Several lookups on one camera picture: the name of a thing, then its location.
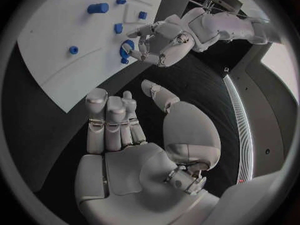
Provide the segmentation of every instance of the led light strip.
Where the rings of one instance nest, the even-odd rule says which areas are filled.
[[[223,79],[236,117],[236,123],[239,134],[239,169],[237,176],[237,183],[244,183],[253,178],[253,140],[249,121],[245,108],[243,106],[242,100],[239,93],[229,77],[226,75]]]

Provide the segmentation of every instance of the dark floor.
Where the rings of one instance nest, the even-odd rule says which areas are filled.
[[[205,188],[220,197],[238,177],[239,136],[230,97],[221,77],[192,53],[170,68],[151,66],[117,93],[130,90],[137,101],[137,116],[149,142],[163,146],[165,114],[145,96],[141,82],[148,79],[175,93],[205,112],[214,122],[221,140],[221,158],[209,172]],[[38,198],[69,224],[86,224],[74,194],[74,181],[81,156],[86,153],[87,125],[75,135],[56,161]]]

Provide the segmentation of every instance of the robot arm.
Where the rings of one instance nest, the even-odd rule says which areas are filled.
[[[149,40],[156,35],[170,40],[159,54],[150,53]],[[233,14],[220,12],[206,13],[202,8],[194,8],[182,19],[177,15],[136,28],[127,34],[129,38],[140,37],[138,49],[128,44],[122,48],[132,57],[159,67],[169,67],[180,61],[191,49],[203,52],[219,40],[248,40],[252,44],[280,43],[280,39],[270,23],[260,19],[240,19]]]

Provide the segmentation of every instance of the blue plastic part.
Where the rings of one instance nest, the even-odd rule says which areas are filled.
[[[89,14],[105,14],[110,9],[106,2],[91,4],[87,7],[87,12]]]
[[[138,15],[139,19],[146,19],[147,18],[147,13],[145,11],[140,11]]]
[[[114,25],[114,32],[116,34],[120,34],[120,33],[122,33],[122,31],[123,31],[123,25],[122,25],[122,23],[116,23]]]
[[[121,56],[121,63],[122,64],[128,64],[128,58],[130,57],[129,54],[122,48],[123,44],[129,44],[129,46],[134,50],[135,49],[135,43],[132,40],[126,40],[121,44],[120,47],[120,56]]]
[[[69,48],[70,54],[73,54],[73,55],[78,54],[78,51],[79,51],[79,49],[76,46],[70,46],[70,48]]]
[[[125,4],[126,0],[116,0],[116,4]]]

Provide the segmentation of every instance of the humanoid robot arm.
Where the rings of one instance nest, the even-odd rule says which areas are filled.
[[[149,40],[157,34],[170,42],[159,54],[153,54],[150,53]],[[210,14],[200,7],[190,10],[182,19],[171,15],[165,21],[138,27],[127,36],[140,37],[139,50],[133,50],[128,44],[122,46],[130,56],[159,67],[177,63],[191,49],[203,52],[219,40],[243,39],[252,44],[280,43],[270,23],[253,18],[243,20],[227,12]]]

